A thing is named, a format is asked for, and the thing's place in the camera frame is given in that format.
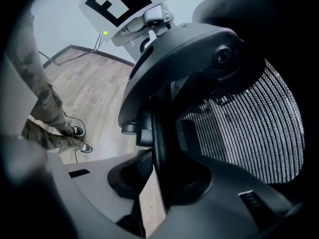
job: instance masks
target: camouflage pants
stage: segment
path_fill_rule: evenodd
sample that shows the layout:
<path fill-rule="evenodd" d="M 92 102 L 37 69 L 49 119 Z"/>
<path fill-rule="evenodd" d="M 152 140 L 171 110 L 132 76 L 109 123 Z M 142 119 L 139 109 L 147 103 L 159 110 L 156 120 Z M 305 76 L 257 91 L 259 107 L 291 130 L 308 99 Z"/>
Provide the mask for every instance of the camouflage pants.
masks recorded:
<path fill-rule="evenodd" d="M 34 37 L 33 16 L 30 10 L 21 17 L 14 29 L 7 54 L 22 79 L 38 97 L 31 115 L 62 134 L 51 134 L 27 120 L 22 136 L 36 141 L 45 149 L 59 148 L 60 153 L 67 149 L 81 149 L 83 143 L 72 137 L 73 130 L 65 119 L 62 100 L 53 90 L 44 72 Z"/>

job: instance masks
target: black sneaker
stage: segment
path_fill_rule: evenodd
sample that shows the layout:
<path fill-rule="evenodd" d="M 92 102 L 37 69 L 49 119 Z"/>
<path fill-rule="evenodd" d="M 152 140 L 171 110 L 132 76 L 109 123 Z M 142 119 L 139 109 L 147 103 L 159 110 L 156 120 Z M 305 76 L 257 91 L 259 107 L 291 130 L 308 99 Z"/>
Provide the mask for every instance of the black sneaker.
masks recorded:
<path fill-rule="evenodd" d="M 75 137 L 84 136 L 85 130 L 83 129 L 83 127 L 81 127 L 79 125 L 72 125 L 71 127 L 73 128 L 73 135 Z"/>
<path fill-rule="evenodd" d="M 84 142 L 83 148 L 80 149 L 80 152 L 85 155 L 90 155 L 94 152 L 94 147 L 89 143 Z"/>

